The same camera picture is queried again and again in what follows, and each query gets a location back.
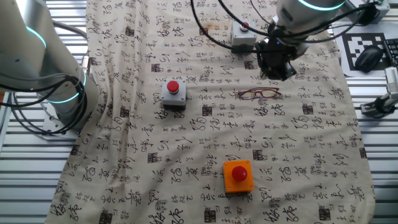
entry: glasses frame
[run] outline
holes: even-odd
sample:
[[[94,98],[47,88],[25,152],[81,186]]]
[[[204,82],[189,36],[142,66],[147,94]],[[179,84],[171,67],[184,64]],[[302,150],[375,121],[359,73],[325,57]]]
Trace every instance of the glasses frame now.
[[[273,95],[273,96],[264,96],[262,94],[262,92],[264,90],[273,91],[275,93],[275,95]],[[256,98],[260,98],[260,99],[273,98],[273,97],[275,97],[277,95],[281,95],[281,93],[279,93],[278,90],[279,90],[279,88],[276,88],[276,87],[256,87],[256,88],[252,88],[250,90],[240,91],[240,92],[238,92],[236,94],[239,96],[239,99],[241,99],[241,100],[252,100],[253,101]],[[245,93],[254,93],[254,97],[253,98],[244,98],[243,95]]]

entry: keyboard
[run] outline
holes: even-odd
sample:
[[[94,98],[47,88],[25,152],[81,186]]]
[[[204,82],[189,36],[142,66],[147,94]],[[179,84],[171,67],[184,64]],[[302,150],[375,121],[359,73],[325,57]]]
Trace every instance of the keyboard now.
[[[398,39],[389,39],[383,42],[386,55],[390,59],[391,66],[398,67]]]

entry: computer mouse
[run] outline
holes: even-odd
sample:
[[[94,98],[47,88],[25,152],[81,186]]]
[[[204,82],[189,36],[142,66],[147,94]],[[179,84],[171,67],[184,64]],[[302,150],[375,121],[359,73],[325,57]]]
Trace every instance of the computer mouse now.
[[[355,67],[364,72],[368,73],[380,62],[384,51],[375,45],[367,46],[356,59]]]

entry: beige cloth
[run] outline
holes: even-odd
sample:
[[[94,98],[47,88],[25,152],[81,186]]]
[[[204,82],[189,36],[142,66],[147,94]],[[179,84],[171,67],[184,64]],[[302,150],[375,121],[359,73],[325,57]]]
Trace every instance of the beige cloth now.
[[[232,20],[218,2],[195,2],[210,35],[228,42]],[[249,1],[227,3],[265,29]],[[270,16],[275,4],[255,2]],[[254,54],[233,55],[200,35],[186,1],[87,6],[98,107],[47,223],[369,223],[373,183],[334,43],[312,45],[290,80],[262,81]],[[161,108],[165,78],[187,82],[185,111]],[[235,97],[259,86],[282,95]],[[244,159],[254,190],[226,195],[222,164]]]

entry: teal light ring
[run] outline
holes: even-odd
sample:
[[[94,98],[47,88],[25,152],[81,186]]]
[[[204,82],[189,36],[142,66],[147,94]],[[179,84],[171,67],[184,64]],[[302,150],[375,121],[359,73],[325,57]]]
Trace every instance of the teal light ring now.
[[[26,27],[26,29],[29,31],[29,32],[31,32],[31,33],[33,33],[34,35],[36,35],[36,37],[38,37],[42,42],[43,42],[43,44],[44,44],[44,48],[46,49],[47,48],[47,44],[45,44],[45,41],[44,41],[44,39],[43,39],[43,37],[38,33],[38,32],[36,32],[35,30],[33,30],[32,28],[30,28],[30,27]]]
[[[83,86],[85,86],[85,85],[86,85],[86,73],[85,73],[85,80],[83,82]],[[79,93],[76,93],[75,96],[73,96],[73,97],[71,97],[71,98],[69,98],[67,100],[64,100],[64,101],[50,101],[50,100],[47,100],[47,101],[50,102],[50,103],[66,103],[66,102],[69,102],[69,101],[75,99],[78,95],[79,95]]]
[[[315,10],[318,10],[318,11],[332,11],[332,10],[340,8],[345,3],[345,1],[344,1],[340,5],[334,6],[334,7],[319,7],[319,6],[314,6],[314,5],[308,3],[308,2],[306,2],[304,0],[298,0],[298,1],[301,2],[304,6],[307,6],[307,7],[311,8],[311,9],[315,9]]]

